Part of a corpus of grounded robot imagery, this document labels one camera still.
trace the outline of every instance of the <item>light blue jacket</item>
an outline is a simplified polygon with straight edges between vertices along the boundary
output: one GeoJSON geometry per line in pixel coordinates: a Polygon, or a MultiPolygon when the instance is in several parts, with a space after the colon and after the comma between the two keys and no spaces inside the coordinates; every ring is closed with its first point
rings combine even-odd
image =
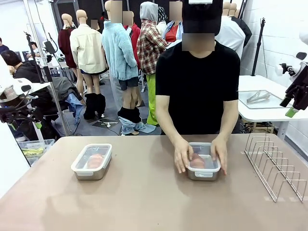
{"type": "Polygon", "coordinates": [[[104,22],[102,44],[113,77],[128,80],[138,76],[131,40],[121,23],[104,22]]]}
{"type": "MultiPolygon", "coordinates": [[[[174,24],[174,21],[171,21],[167,24],[167,28],[166,28],[165,32],[162,34],[163,39],[166,39],[166,33],[168,33],[171,30],[173,24],[174,24]]],[[[182,39],[182,34],[183,34],[183,23],[181,21],[179,23],[179,27],[178,27],[178,30],[177,30],[177,36],[176,36],[177,40],[182,39]]]]}

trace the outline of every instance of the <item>green pants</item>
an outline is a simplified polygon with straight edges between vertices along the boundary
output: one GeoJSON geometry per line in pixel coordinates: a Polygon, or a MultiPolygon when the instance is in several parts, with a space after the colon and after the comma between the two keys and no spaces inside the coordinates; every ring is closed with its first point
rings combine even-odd
{"type": "Polygon", "coordinates": [[[146,80],[148,82],[148,91],[149,91],[149,116],[147,123],[156,126],[158,124],[156,120],[156,105],[155,105],[155,83],[156,78],[155,74],[147,75],[146,80]]]}

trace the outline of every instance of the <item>storage box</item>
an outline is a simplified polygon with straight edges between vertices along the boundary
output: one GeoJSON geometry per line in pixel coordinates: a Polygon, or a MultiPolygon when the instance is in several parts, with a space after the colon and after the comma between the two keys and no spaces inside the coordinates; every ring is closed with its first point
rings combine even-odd
{"type": "Polygon", "coordinates": [[[213,161],[211,156],[211,143],[190,142],[193,152],[199,155],[205,162],[204,168],[191,167],[189,163],[187,173],[192,180],[209,180],[214,181],[218,177],[218,172],[221,168],[219,158],[213,161]]]}
{"type": "Polygon", "coordinates": [[[54,139],[18,142],[19,147],[27,158],[40,158],[53,144],[54,139]]]}
{"type": "Polygon", "coordinates": [[[100,180],[108,168],[111,153],[111,144],[89,144],[77,156],[71,169],[78,180],[100,180]]]}

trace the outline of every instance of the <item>gray hoodie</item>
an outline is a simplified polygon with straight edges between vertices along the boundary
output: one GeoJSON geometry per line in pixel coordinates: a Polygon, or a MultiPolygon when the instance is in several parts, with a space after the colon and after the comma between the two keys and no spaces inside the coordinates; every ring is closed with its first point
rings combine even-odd
{"type": "Polygon", "coordinates": [[[140,19],[158,20],[158,5],[150,1],[145,1],[140,5],[140,19]]]}

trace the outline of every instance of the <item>tongs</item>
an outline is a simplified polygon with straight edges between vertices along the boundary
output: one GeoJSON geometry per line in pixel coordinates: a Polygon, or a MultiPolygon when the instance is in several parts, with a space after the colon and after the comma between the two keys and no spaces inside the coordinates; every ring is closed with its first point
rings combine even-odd
{"type": "Polygon", "coordinates": [[[265,100],[268,100],[271,96],[271,93],[266,93],[260,96],[261,91],[259,90],[256,94],[247,99],[247,103],[259,103],[265,100]]]}

